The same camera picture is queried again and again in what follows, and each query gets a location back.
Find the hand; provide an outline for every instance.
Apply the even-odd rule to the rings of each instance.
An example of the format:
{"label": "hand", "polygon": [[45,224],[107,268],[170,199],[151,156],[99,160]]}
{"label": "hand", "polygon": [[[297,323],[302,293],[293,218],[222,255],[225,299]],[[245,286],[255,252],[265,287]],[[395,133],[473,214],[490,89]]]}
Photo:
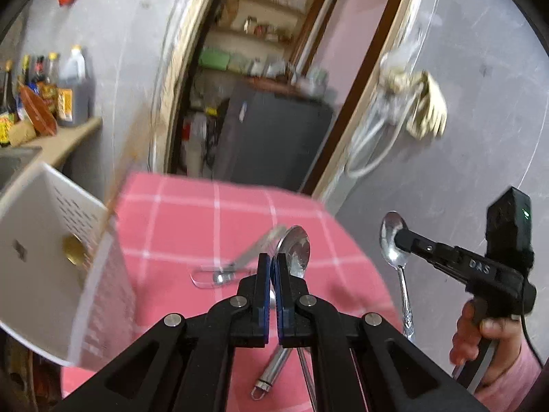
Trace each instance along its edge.
{"label": "hand", "polygon": [[470,300],[463,307],[457,321],[457,332],[452,338],[454,346],[449,352],[449,360],[456,365],[474,361],[479,354],[478,344],[481,337],[499,340],[496,354],[482,378],[482,384],[486,386],[496,381],[517,360],[521,353],[522,327],[520,321],[500,318],[484,319],[478,329],[473,324],[474,314],[474,304]]}

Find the metal bolt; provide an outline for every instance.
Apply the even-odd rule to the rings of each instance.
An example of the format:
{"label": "metal bolt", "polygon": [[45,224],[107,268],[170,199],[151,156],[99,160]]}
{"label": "metal bolt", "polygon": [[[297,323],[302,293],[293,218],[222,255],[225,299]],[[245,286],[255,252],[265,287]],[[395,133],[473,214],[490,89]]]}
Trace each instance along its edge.
{"label": "metal bolt", "polygon": [[248,300],[244,296],[233,296],[229,302],[235,308],[242,308],[248,303]]}
{"label": "metal bolt", "polygon": [[168,327],[177,327],[181,323],[181,320],[180,315],[171,313],[164,318],[164,325],[167,325]]}
{"label": "metal bolt", "polygon": [[372,327],[379,325],[382,321],[381,316],[377,313],[368,313],[366,316],[364,316],[364,320],[368,325],[371,325]]}
{"label": "metal bolt", "polygon": [[299,303],[305,305],[306,307],[312,307],[316,304],[316,297],[311,296],[310,294],[305,294],[299,298]]}

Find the sink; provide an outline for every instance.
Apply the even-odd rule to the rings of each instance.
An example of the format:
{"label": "sink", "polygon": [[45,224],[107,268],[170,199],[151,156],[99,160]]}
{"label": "sink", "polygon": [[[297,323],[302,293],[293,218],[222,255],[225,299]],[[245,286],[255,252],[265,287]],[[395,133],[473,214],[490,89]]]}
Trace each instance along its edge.
{"label": "sink", "polygon": [[12,184],[25,166],[31,162],[41,147],[0,149],[0,195]]}

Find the plastic jug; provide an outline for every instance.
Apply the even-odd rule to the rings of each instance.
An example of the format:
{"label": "plastic jug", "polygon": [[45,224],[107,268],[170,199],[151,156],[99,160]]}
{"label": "plastic jug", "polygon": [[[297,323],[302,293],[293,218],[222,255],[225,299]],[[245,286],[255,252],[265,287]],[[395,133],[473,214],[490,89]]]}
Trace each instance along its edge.
{"label": "plastic jug", "polygon": [[75,45],[59,74],[57,85],[57,122],[63,127],[76,127],[90,116],[90,79],[82,48]]}

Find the black refrigerator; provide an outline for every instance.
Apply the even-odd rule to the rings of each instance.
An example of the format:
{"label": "black refrigerator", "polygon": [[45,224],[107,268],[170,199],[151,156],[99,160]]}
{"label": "black refrigerator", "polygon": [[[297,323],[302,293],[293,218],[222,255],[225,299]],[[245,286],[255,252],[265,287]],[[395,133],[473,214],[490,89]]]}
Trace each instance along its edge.
{"label": "black refrigerator", "polygon": [[332,117],[325,103],[239,82],[221,130],[213,179],[300,191]]}

